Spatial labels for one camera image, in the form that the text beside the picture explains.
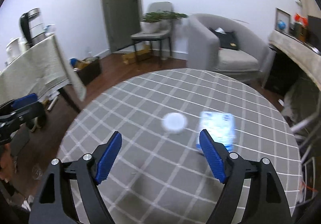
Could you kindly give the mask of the person's left hand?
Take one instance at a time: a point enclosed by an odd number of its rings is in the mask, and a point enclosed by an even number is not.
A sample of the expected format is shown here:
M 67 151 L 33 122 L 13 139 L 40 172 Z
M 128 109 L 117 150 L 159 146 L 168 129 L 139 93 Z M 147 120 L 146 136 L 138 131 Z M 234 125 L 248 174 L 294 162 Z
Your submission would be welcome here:
M 1 145 L 1 161 L 0 161 L 0 178 L 6 183 L 10 182 L 16 173 L 16 166 L 11 155 L 10 143 Z

